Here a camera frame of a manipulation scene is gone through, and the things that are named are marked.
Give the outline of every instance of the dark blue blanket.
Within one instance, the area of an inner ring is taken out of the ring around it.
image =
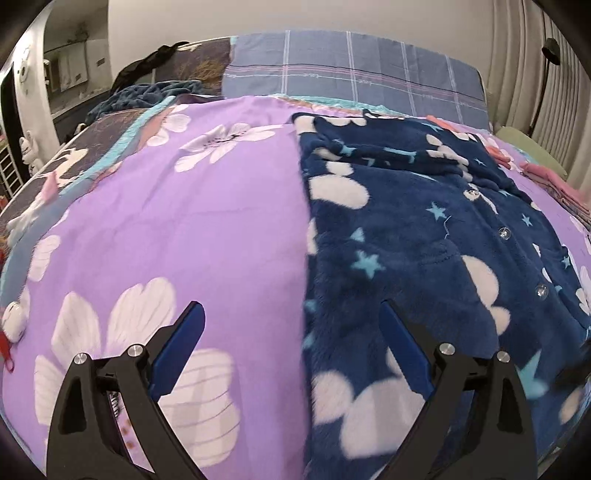
[[[413,118],[302,113],[294,123],[312,218],[308,479],[369,480],[420,410],[378,328],[387,298],[462,353],[508,351],[538,453],[548,451],[569,427],[561,408],[570,393],[549,385],[579,358],[590,319],[569,252],[542,212],[472,135]]]
[[[200,80],[169,80],[132,85],[114,93],[107,100],[95,106],[86,115],[84,123],[88,126],[109,113],[131,108],[150,108],[168,96],[177,96],[181,93],[198,94],[202,90],[203,86]]]

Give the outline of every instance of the metal screw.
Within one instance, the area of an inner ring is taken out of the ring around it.
[[[144,351],[144,347],[141,345],[132,345],[127,349],[129,356],[140,356]]]
[[[82,365],[84,362],[86,362],[87,359],[88,355],[86,355],[85,353],[77,353],[74,357],[74,363],[76,365]]]
[[[456,353],[456,347],[454,347],[451,343],[442,343],[439,345],[439,351],[443,355],[453,355]]]
[[[511,360],[511,356],[507,352],[504,352],[503,350],[500,350],[499,352],[497,352],[496,357],[499,362],[503,362],[504,364],[508,364],[509,361]]]

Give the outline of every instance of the pink towel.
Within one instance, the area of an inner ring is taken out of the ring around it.
[[[527,171],[522,172],[522,174],[525,175],[527,178],[529,178],[531,181],[537,183],[540,187],[542,187],[547,192],[554,192],[552,197],[555,198],[556,200],[559,200],[559,199],[563,200],[564,202],[570,204],[572,206],[572,208],[575,208],[575,209],[581,211],[585,215],[589,215],[591,213],[586,204],[574,202],[570,197],[567,197],[562,191],[560,191],[548,179],[538,177],[537,175],[533,174],[532,172],[527,172]]]
[[[524,172],[532,173],[538,177],[548,180],[554,187],[560,191],[565,197],[567,197],[573,203],[578,204],[584,210],[589,210],[580,193],[566,183],[560,176],[553,170],[543,165],[536,165],[535,163],[524,162],[520,165]]]

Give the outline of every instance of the spring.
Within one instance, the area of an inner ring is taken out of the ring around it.
[[[119,417],[119,393],[109,392],[109,400],[111,401],[111,408],[115,414],[115,418]]]

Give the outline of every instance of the red string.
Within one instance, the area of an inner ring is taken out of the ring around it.
[[[10,356],[10,341],[6,338],[6,334],[0,330],[0,355],[4,358],[4,365],[9,373],[14,370],[14,361]]]

